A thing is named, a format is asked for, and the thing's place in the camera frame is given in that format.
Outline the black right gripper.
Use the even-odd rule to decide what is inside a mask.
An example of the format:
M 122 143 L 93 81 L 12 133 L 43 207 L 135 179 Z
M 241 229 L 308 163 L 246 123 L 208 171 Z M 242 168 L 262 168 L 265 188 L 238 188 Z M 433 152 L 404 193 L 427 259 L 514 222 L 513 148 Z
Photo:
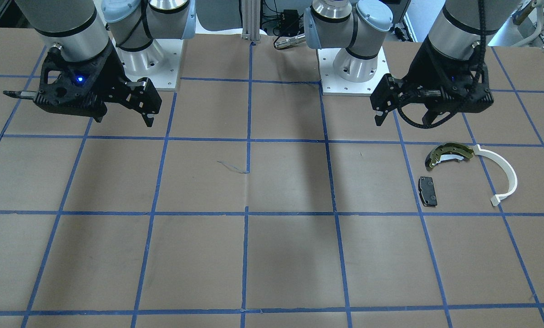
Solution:
M 80 62 L 65 60 L 64 51 L 61 44 L 49 48 L 37 91 L 3 94 L 31 100 L 48 113 L 94 118 L 98 123 L 107 113 L 106 103 L 119 103 L 139 113 L 147 127 L 153 126 L 161 110 L 161 96 L 148 77 L 129 82 L 113 44 Z

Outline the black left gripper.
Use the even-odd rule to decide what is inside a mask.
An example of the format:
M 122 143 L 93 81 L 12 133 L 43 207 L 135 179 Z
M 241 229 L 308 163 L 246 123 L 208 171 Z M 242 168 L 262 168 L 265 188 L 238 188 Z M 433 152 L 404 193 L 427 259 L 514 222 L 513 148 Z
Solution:
M 397 109 L 401 118 L 414 127 L 438 127 L 458 113 L 480 113 L 494 104 L 484 62 L 484 43 L 470 47 L 466 60 L 452 59 L 439 52 L 426 39 L 402 79 L 386 73 L 370 96 L 376 112 L 376 126 Z M 412 121 L 403 107 L 421 103 L 426 107 L 422 123 Z

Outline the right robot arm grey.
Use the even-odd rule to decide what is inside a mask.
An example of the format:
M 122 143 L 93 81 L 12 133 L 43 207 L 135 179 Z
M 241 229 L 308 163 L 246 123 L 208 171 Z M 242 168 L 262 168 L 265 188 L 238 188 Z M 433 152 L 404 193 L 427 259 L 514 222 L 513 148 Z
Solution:
M 153 77 L 168 67 L 160 39 L 196 32 L 194 0 L 18 0 L 44 39 L 47 54 L 37 91 L 4 91 L 48 113 L 93 118 L 118 103 L 153 125 L 162 99 Z

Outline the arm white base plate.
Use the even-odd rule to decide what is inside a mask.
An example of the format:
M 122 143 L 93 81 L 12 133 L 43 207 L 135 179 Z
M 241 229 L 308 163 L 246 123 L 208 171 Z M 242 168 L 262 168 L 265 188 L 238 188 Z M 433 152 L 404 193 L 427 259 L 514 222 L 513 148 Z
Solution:
M 344 48 L 319 49 L 317 56 L 322 91 L 329 96 L 370 96 L 390 72 L 383 48 L 369 60 L 355 58 Z
M 130 80 L 148 77 L 158 91 L 174 92 L 178 87 L 183 46 L 183 40 L 155 39 L 149 48 L 139 52 L 116 50 Z

